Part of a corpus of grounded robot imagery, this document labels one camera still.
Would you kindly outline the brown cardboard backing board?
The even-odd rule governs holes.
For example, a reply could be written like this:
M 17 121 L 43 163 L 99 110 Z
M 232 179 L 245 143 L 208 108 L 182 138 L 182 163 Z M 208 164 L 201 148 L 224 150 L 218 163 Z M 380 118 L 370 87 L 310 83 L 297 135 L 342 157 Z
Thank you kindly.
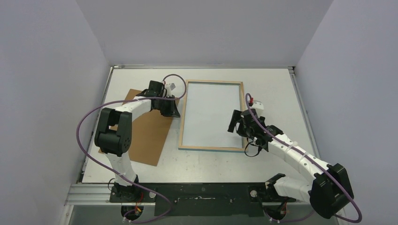
M 171 128 L 173 117 L 161 115 L 159 110 L 147 112 L 131 123 L 130 147 L 124 153 L 122 164 L 138 162 L 157 166 Z

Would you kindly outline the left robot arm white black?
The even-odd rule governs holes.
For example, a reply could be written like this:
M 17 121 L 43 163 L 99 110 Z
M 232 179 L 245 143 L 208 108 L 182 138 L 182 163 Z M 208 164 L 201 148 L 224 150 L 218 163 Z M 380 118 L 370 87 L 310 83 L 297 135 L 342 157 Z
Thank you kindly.
M 132 101 L 116 108 L 103 108 L 100 112 L 94 144 L 108 158 L 115 171 L 114 192 L 128 202 L 140 196 L 138 175 L 131 166 L 128 155 L 132 142 L 132 123 L 153 110 L 164 117 L 179 118 L 174 83 L 150 81 L 149 87 L 138 93 Z

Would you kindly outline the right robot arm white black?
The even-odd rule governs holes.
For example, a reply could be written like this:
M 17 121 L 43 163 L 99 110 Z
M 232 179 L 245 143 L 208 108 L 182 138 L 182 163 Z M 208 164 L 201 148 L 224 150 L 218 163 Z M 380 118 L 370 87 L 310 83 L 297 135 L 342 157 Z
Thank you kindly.
M 265 183 L 266 197 L 277 201 L 283 197 L 309 203 L 323 218 L 329 219 L 354 198 L 346 169 L 331 165 L 299 147 L 281 129 L 266 126 L 265 118 L 257 116 L 255 109 L 234 110 L 228 132 L 236 132 L 248 140 L 258 151 L 265 150 L 289 164 L 305 181 L 278 173 Z

